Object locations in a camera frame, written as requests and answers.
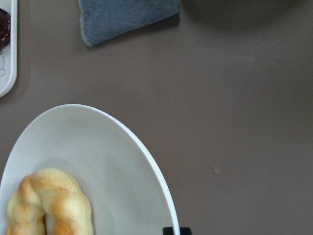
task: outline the dark red food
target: dark red food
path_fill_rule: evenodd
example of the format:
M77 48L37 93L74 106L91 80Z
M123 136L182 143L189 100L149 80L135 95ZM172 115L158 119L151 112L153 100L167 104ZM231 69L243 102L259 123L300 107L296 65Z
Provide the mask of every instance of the dark red food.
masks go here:
M5 48L10 43L11 16L0 8L0 49Z

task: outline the gray towel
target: gray towel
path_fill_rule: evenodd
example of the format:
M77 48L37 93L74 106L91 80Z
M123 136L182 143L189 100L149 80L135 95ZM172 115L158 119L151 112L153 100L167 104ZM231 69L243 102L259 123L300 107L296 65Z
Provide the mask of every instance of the gray towel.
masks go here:
M179 12L179 0L78 0L82 38L93 46Z

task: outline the bread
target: bread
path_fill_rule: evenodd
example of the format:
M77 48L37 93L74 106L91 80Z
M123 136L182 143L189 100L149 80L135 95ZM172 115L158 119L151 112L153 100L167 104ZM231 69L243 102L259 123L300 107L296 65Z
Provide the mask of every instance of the bread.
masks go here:
M89 200L73 177L56 168L20 182L8 203L6 235L45 235L45 213L53 222L52 235L93 235Z

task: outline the white tray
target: white tray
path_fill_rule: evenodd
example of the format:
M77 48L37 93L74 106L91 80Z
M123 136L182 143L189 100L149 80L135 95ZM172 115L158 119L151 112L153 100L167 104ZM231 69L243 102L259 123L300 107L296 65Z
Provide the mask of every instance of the white tray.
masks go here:
M46 167L77 179L91 203L95 235L162 235L163 227L179 235L170 191L143 143L110 115L77 104L44 112L14 145L0 187L1 235L19 182Z
M0 0L0 8L11 14L11 42L0 54L0 97L13 87L17 76L18 0Z

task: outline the towel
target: towel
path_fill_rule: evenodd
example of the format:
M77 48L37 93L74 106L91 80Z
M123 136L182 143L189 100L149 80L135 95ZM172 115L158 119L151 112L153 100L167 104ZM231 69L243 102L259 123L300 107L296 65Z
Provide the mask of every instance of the towel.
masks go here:
M179 0L78 0L81 34L87 46L102 43L179 12Z

